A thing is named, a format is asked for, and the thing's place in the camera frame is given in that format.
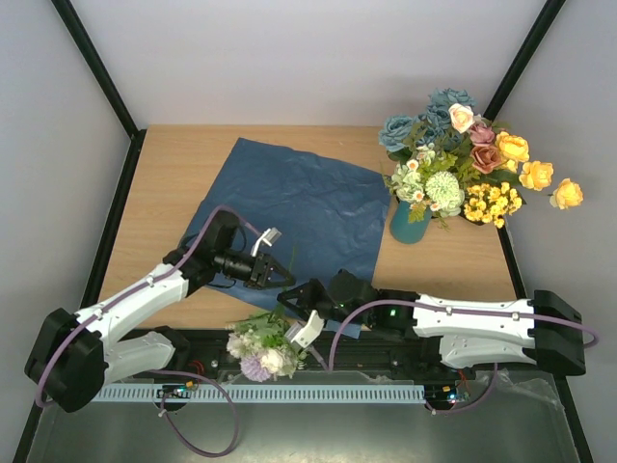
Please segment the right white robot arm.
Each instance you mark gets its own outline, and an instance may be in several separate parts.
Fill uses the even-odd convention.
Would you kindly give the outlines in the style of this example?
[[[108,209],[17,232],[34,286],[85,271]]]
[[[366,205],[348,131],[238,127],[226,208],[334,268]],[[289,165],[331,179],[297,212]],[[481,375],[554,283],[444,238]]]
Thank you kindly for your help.
[[[420,365],[434,378],[480,364],[528,364],[562,376],[586,371],[581,314],[548,290],[506,302],[456,301],[377,289],[341,270],[328,286],[311,279],[277,300],[340,334],[357,325],[389,341],[428,339],[434,345],[422,351]]]

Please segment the yellow rose bunch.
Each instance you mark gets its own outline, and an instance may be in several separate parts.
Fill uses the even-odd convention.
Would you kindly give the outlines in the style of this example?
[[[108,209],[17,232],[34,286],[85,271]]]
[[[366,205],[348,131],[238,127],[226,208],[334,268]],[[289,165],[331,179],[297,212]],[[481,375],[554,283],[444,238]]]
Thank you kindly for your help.
[[[523,188],[548,192],[548,188],[552,186],[553,165],[549,162],[532,161],[525,138],[500,131],[494,144],[501,158],[500,168],[514,174]],[[580,185],[570,178],[561,180],[549,194],[550,205],[561,210],[580,206],[583,200]]]

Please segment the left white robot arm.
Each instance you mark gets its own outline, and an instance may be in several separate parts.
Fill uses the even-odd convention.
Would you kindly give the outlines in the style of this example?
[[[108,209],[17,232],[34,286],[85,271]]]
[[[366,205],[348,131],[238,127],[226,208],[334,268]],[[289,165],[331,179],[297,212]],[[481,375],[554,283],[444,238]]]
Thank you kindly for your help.
[[[217,275],[251,289],[295,284],[295,277],[260,249],[272,246],[281,235],[276,228],[258,231],[220,205],[197,234],[181,241],[136,283],[75,313],[50,313],[25,365],[26,375],[37,385],[36,405],[44,409],[57,404],[74,412],[110,383],[166,367],[179,348],[173,336],[153,331],[126,340],[125,335]]]

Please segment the small pink rose sprig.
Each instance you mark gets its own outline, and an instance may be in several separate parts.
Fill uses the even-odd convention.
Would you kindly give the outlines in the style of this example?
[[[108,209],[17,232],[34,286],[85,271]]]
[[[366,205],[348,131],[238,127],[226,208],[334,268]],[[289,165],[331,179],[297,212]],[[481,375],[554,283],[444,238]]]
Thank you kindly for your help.
[[[503,158],[498,148],[490,146],[474,146],[469,154],[471,166],[481,174],[488,175],[503,164]]]

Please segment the blue wrapping paper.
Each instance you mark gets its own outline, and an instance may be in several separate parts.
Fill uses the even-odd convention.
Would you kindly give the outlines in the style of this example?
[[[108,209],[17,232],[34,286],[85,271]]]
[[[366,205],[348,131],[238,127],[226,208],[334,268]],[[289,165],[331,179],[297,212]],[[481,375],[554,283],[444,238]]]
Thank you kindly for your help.
[[[371,280],[390,195],[380,174],[343,161],[240,138],[181,237],[191,245],[211,210],[233,208],[259,232],[275,227],[271,253],[298,283],[327,284],[340,269]]]

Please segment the teal cylindrical vase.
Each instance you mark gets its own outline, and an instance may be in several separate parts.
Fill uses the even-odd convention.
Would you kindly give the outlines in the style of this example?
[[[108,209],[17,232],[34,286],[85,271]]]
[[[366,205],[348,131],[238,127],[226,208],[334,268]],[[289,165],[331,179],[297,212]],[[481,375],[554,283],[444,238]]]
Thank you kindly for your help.
[[[416,244],[425,235],[432,212],[426,208],[414,221],[410,220],[412,206],[406,202],[399,202],[389,223],[392,237],[403,244]]]

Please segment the small yellow flower sprig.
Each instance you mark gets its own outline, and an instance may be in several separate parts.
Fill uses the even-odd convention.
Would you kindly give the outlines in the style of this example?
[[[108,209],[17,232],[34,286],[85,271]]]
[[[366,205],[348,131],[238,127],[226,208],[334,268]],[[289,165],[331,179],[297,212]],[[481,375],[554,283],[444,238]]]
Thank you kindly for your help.
[[[493,224],[502,229],[506,217],[513,215],[524,204],[516,188],[508,182],[499,185],[489,183],[476,184],[467,189],[463,203],[463,216],[479,225]]]

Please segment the blue rose bunch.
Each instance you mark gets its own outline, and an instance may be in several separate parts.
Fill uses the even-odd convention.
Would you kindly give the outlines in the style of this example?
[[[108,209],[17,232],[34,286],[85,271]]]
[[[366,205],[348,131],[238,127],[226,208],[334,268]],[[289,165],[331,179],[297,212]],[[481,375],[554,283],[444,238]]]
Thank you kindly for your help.
[[[416,141],[417,147],[434,143],[442,136],[445,136],[449,148],[454,147],[463,138],[463,135],[451,125],[449,108],[455,103],[471,109],[476,106],[476,100],[465,90],[451,88],[434,90],[429,95],[429,103],[423,113],[413,117],[397,115],[386,119],[378,134],[379,144],[388,152],[404,149],[403,141],[411,134],[414,125],[419,123],[424,134]]]

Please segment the green white flower bunch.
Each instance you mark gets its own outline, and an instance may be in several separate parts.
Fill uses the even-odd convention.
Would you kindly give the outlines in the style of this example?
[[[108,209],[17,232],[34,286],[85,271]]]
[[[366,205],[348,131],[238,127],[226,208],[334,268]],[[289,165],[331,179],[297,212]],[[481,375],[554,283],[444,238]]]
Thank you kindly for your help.
[[[444,220],[462,212],[466,188],[481,176],[472,164],[472,159],[464,160],[431,143],[399,160],[391,175],[383,175],[383,181],[403,206],[405,223],[438,219],[447,228]]]

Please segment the pink rose flower stem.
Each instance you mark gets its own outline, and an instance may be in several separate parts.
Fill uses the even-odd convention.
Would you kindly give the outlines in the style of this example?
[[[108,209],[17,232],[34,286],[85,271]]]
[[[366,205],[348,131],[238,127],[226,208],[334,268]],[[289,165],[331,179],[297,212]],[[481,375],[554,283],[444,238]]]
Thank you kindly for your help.
[[[454,103],[448,108],[450,124],[459,134],[467,134],[475,147],[488,147],[496,139],[496,134],[480,116],[473,113],[470,106]]]

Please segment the pastel purple flower bunch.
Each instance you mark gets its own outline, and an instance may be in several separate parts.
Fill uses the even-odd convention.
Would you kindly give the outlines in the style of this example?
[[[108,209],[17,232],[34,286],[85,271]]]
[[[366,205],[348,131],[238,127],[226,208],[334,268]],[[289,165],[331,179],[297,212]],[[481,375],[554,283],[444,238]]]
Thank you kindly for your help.
[[[285,307],[278,303],[272,311],[252,314],[229,325],[227,352],[239,361],[241,373],[250,381],[292,378],[305,367],[307,353],[293,347],[285,336],[290,327]]]

